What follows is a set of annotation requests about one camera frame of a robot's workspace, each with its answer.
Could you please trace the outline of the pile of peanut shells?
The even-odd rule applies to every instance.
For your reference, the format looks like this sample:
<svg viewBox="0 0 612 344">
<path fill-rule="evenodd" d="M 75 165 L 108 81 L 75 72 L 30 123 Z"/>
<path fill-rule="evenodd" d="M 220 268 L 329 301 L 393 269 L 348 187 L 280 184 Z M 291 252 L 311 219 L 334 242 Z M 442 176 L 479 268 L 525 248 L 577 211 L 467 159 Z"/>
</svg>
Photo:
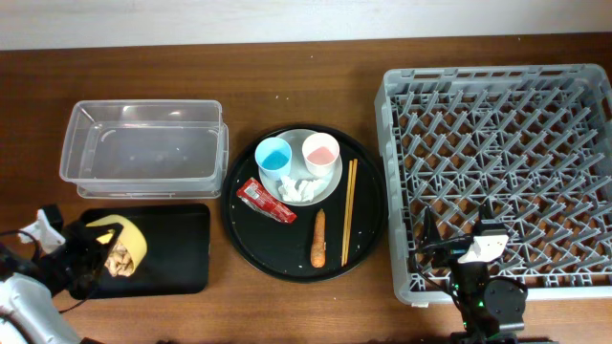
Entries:
<svg viewBox="0 0 612 344">
<path fill-rule="evenodd" d="M 117 243 L 113 247 L 104 266 L 112 277 L 128 277 L 135 270 L 132 257 L 122 243 Z"/>
</svg>

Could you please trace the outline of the yellow plastic bowl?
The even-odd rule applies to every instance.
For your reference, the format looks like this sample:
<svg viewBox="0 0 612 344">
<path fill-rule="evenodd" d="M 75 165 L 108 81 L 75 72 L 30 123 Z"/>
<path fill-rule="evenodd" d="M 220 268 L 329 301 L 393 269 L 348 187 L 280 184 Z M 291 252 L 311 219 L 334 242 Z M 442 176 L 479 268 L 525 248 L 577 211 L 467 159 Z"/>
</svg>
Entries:
<svg viewBox="0 0 612 344">
<path fill-rule="evenodd" d="M 117 243 L 122 243 L 130 253 L 134 267 L 138 268 L 147 253 L 147 243 L 141 231 L 130 220 L 120 215 L 109 215 L 87 224 L 88 227 L 118 224 L 122 226 Z"/>
</svg>

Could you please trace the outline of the orange carrot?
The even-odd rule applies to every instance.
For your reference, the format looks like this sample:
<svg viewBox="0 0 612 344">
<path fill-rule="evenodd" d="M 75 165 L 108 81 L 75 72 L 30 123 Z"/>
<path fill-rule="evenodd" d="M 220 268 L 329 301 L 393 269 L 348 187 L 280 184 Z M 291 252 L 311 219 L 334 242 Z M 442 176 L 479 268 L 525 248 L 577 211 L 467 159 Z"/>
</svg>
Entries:
<svg viewBox="0 0 612 344">
<path fill-rule="evenodd" d="M 325 244 L 325 212 L 320 209 L 315 218 L 314 236 L 311 246 L 311 264 L 314 268 L 322 268 L 326 260 Z"/>
</svg>

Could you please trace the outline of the red snack wrapper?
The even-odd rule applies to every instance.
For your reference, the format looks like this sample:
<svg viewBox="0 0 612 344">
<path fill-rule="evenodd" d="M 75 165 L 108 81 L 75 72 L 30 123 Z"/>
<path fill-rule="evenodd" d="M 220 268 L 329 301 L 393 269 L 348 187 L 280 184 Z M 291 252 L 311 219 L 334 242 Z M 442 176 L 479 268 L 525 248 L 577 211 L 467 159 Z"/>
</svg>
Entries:
<svg viewBox="0 0 612 344">
<path fill-rule="evenodd" d="M 291 224 L 297 219 L 292 210 L 274 198 L 255 178 L 248 179 L 237 190 L 236 195 L 254 211 L 281 224 Z"/>
</svg>

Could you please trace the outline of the pink plastic cup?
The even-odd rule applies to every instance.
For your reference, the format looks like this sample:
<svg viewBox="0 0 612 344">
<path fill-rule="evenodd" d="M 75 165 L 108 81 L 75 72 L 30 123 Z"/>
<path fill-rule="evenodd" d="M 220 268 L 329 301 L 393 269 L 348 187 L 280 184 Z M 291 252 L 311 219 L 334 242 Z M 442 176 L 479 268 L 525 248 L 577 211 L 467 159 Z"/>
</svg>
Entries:
<svg viewBox="0 0 612 344">
<path fill-rule="evenodd" d="M 338 141 L 326 133 L 314 133 L 301 146 L 307 170 L 316 177 L 328 175 L 339 157 Z"/>
</svg>

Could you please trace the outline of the white tissue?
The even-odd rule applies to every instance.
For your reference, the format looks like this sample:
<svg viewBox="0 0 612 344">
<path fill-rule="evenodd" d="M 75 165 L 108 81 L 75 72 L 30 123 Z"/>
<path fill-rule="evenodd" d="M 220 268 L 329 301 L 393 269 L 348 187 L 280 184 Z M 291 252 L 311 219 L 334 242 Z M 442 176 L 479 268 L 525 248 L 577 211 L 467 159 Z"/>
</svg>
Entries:
<svg viewBox="0 0 612 344">
<path fill-rule="evenodd" d="M 288 176 L 283 176 L 278 192 L 285 203 L 305 203 L 314 199 L 317 190 L 323 184 L 324 180 L 321 179 L 297 181 Z"/>
</svg>

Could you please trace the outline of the light blue plastic cup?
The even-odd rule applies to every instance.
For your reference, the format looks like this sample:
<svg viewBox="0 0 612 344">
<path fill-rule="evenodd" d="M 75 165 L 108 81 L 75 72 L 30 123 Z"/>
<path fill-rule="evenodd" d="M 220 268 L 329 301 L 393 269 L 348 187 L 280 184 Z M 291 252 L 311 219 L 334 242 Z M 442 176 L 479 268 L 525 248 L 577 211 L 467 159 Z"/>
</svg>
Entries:
<svg viewBox="0 0 612 344">
<path fill-rule="evenodd" d="M 290 174 L 293 151 L 284 139 L 273 137 L 260 141 L 254 157 L 263 174 L 273 181 L 280 181 Z"/>
</svg>

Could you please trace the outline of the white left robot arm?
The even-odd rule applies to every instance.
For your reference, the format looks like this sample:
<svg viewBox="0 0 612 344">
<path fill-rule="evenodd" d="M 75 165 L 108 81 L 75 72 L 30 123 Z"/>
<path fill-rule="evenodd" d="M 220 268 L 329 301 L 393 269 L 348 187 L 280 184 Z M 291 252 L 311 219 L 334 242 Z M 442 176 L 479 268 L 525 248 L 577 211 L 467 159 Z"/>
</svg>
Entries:
<svg viewBox="0 0 612 344">
<path fill-rule="evenodd" d="M 81 290 L 85 299 L 95 293 L 104 263 L 123 226 L 74 222 L 64 230 L 65 242 L 45 255 L 40 241 L 24 230 L 14 230 L 13 235 L 33 241 L 30 259 L 1 246 L 1 324 L 26 343 L 94 341 L 76 333 L 55 307 L 53 298 L 64 290 Z"/>
</svg>

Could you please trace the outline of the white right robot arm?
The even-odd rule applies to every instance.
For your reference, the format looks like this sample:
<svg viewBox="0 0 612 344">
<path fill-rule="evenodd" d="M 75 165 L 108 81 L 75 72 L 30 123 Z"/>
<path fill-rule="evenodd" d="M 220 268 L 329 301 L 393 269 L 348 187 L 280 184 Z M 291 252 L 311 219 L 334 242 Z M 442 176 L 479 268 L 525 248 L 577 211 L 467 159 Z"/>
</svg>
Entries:
<svg viewBox="0 0 612 344">
<path fill-rule="evenodd" d="M 444 239 L 434 214 L 425 209 L 423 232 L 416 253 L 435 269 L 450 270 L 450 284 L 432 285 L 448 295 L 461 313 L 464 330 L 451 343 L 516 343 L 525 328 L 528 288 L 513 278 L 490 276 L 488 264 L 499 258 L 510 239 L 508 228 L 493 218 L 488 204 L 478 207 L 471 233 Z"/>
</svg>

